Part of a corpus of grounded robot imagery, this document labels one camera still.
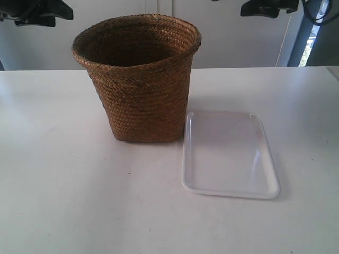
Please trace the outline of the brown woven wicker basket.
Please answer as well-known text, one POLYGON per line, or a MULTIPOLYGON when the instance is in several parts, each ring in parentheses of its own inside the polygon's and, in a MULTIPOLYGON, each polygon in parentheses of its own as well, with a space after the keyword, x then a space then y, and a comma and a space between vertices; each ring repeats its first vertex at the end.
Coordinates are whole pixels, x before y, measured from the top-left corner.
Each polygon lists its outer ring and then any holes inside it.
POLYGON ((74 39, 72 54, 86 69, 117 140, 181 138, 201 40, 193 24, 161 14, 107 19, 74 39))

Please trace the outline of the white rectangular plastic tray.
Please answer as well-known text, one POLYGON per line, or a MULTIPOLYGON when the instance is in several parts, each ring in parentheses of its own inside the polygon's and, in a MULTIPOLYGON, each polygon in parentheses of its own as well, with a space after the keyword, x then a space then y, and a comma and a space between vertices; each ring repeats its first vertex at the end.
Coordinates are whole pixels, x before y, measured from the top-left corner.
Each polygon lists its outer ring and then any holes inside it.
POLYGON ((182 184, 201 195, 276 198, 280 183, 261 119, 248 112, 188 112, 182 184))

